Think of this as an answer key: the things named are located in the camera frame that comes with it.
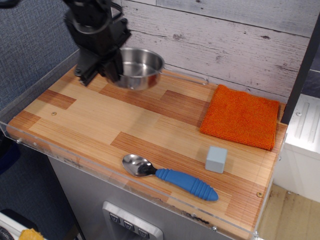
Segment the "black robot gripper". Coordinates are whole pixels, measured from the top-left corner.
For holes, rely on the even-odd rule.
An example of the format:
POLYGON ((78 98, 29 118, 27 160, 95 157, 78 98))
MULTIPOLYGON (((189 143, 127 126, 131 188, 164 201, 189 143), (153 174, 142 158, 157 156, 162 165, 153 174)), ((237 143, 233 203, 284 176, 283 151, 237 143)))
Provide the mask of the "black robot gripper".
POLYGON ((74 75, 88 86, 99 73, 112 83, 121 80, 123 58, 119 49, 130 38, 122 7, 111 0, 65 0, 64 22, 80 47, 74 75))

